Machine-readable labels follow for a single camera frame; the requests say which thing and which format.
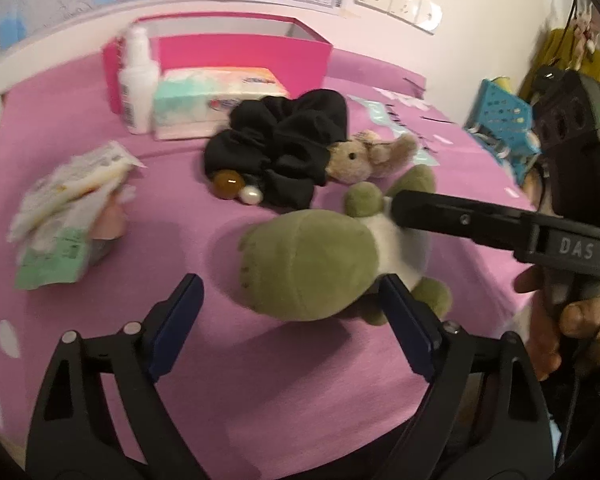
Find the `stuffed animal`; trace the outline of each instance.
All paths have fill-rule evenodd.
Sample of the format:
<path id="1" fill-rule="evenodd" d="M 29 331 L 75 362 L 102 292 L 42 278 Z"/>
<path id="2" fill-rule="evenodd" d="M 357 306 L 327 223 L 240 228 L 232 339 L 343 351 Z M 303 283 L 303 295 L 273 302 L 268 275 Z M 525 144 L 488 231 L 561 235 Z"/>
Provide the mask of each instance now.
<path id="1" fill-rule="evenodd" d="M 380 307 L 356 300 L 375 292 L 380 276 L 395 273 L 417 300 L 443 317 L 450 291 L 423 277 L 429 235 L 401 229 L 390 217 L 392 197 L 403 189 L 435 192 L 431 169 L 415 166 L 386 196 L 369 182 L 352 186 L 345 196 L 346 215 L 302 210 L 252 228 L 240 242 L 240 284 L 248 307 L 285 321 L 343 314 L 380 325 L 386 322 Z"/>
<path id="2" fill-rule="evenodd" d="M 343 184 L 356 184 L 400 171 L 418 151 L 418 142 L 410 135 L 380 142 L 378 134 L 365 130 L 351 140 L 333 144 L 329 150 L 327 175 Z"/>

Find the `tissue box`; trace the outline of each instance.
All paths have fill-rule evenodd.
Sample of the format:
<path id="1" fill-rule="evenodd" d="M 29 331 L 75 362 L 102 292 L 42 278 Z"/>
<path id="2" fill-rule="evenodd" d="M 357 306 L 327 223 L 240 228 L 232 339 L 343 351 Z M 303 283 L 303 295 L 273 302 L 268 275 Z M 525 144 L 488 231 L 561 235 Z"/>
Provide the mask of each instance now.
<path id="1" fill-rule="evenodd" d="M 265 68 L 184 68 L 166 72 L 154 96 L 157 139 L 211 137 L 245 99 L 287 97 Z"/>

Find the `pink box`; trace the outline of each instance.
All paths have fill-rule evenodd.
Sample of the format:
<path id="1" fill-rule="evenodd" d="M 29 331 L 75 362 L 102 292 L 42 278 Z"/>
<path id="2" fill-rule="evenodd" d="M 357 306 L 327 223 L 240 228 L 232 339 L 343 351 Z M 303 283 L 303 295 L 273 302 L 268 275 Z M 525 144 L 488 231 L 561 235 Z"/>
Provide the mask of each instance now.
<path id="1" fill-rule="evenodd" d="M 150 16 L 142 23 L 162 71 L 236 66 L 268 68 L 292 98 L 321 88 L 333 45 L 295 18 L 248 12 L 194 12 Z M 122 111 L 118 72 L 122 38 L 102 49 L 109 104 Z"/>

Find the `brown plush toy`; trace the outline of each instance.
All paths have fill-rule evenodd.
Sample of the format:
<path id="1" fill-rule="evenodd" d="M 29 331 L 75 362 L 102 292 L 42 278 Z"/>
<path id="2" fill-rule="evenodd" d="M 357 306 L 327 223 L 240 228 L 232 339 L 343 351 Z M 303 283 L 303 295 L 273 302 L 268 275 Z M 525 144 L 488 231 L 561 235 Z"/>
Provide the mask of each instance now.
<path id="1" fill-rule="evenodd" d="M 418 142 L 410 135 L 393 142 L 380 142 L 378 134 L 365 130 L 329 149 L 327 175 L 343 184 L 357 184 L 370 177 L 384 178 L 400 171 L 418 151 Z"/>

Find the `bead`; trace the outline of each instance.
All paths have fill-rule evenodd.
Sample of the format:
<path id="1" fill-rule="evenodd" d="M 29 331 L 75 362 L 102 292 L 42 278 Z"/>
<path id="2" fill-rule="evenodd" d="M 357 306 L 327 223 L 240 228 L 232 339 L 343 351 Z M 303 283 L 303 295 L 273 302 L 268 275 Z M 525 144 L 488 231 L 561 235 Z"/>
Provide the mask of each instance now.
<path id="1" fill-rule="evenodd" d="M 213 192 L 218 198 L 233 200 L 244 187 L 244 180 L 237 171 L 222 170 L 214 175 Z"/>
<path id="2" fill-rule="evenodd" d="M 255 186 L 243 187 L 239 196 L 246 205 L 258 205 L 263 199 L 262 192 Z"/>

